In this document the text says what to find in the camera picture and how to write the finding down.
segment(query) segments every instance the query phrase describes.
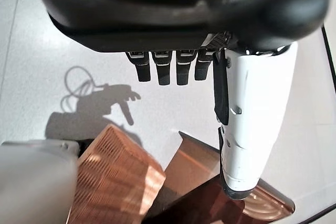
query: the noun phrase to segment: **white floor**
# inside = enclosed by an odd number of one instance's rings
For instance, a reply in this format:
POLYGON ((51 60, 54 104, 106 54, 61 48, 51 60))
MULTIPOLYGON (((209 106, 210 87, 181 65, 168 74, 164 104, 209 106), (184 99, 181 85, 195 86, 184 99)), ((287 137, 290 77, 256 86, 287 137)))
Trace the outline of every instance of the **white floor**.
MULTIPOLYGON (((178 87, 172 69, 172 84, 160 87, 152 67, 152 81, 138 83, 124 54, 99 54, 65 37, 41 0, 0 0, 0 142, 90 138, 113 122, 163 167, 181 142, 179 130, 217 147, 212 79, 178 87), (108 86, 70 96, 65 79, 72 90, 88 80, 75 66, 108 86)), ((281 223, 298 223, 336 203, 335 153, 336 93, 317 31, 299 42, 285 120, 263 174, 296 204, 281 223)))

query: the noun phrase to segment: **robotic hand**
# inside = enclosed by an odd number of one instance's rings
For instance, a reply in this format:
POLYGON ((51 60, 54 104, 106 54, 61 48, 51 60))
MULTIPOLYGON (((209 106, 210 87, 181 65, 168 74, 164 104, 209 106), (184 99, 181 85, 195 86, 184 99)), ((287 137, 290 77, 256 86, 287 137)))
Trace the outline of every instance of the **robotic hand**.
POLYGON ((99 52, 127 52, 139 81, 204 80, 214 62, 215 112, 222 123, 222 181, 243 199, 257 185, 277 139, 295 65, 296 40, 319 28, 329 0, 43 0, 55 26, 99 52))

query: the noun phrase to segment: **brown basket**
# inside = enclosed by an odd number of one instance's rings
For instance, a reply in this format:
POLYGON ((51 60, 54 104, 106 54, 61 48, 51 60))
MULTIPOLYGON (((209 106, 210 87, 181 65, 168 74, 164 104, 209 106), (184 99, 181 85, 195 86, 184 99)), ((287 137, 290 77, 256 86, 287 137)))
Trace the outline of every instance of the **brown basket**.
POLYGON ((78 162, 69 224, 140 223, 165 181, 161 166, 113 125, 78 162))

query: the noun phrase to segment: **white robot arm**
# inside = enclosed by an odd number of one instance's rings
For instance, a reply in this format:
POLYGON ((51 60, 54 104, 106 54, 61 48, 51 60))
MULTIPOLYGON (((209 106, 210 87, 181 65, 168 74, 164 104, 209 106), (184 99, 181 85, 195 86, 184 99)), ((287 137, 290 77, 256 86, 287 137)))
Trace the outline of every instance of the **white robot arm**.
POLYGON ((220 129, 221 175, 232 199, 247 197, 265 168, 284 118, 297 47, 256 55, 225 51, 229 116, 220 129))

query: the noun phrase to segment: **gray object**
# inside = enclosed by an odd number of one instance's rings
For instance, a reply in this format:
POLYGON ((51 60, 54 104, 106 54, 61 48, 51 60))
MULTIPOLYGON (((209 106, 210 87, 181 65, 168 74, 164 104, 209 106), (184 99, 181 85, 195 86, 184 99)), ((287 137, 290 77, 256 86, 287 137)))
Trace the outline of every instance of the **gray object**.
POLYGON ((79 146, 67 141, 0 146, 0 220, 65 224, 75 196, 79 146))

